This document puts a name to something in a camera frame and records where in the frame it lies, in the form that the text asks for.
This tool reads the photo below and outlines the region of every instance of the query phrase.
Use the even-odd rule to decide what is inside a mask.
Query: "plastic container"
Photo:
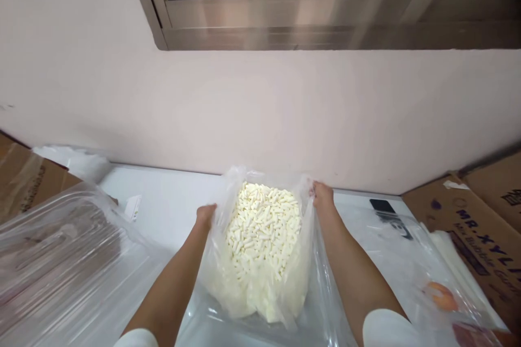
[[[171,256],[94,185],[62,192],[0,226],[0,345],[113,345]]]

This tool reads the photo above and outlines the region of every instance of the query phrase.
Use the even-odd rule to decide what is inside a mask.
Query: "forearm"
[[[371,311],[389,309],[406,315],[378,268],[345,227],[334,204],[319,206],[317,213],[347,320],[362,347],[363,324]]]
[[[123,334],[145,328],[160,347],[171,347],[192,296],[209,226],[196,222],[185,243],[168,262]]]

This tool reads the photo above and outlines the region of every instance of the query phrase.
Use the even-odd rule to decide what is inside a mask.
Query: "pink wall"
[[[159,52],[138,0],[0,0],[0,128],[29,145],[400,194],[521,138],[521,51]]]

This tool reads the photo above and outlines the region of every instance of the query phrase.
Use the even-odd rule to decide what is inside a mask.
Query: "cardboard box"
[[[431,232],[449,233],[492,307],[521,335],[521,234],[454,175],[402,198]]]
[[[0,134],[0,224],[80,182],[65,167]]]
[[[465,175],[463,181],[521,233],[521,152],[478,168]]]

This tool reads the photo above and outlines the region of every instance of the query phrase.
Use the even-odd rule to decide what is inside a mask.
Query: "window frame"
[[[161,50],[521,47],[517,0],[141,0]],[[472,35],[488,35],[473,43]]]

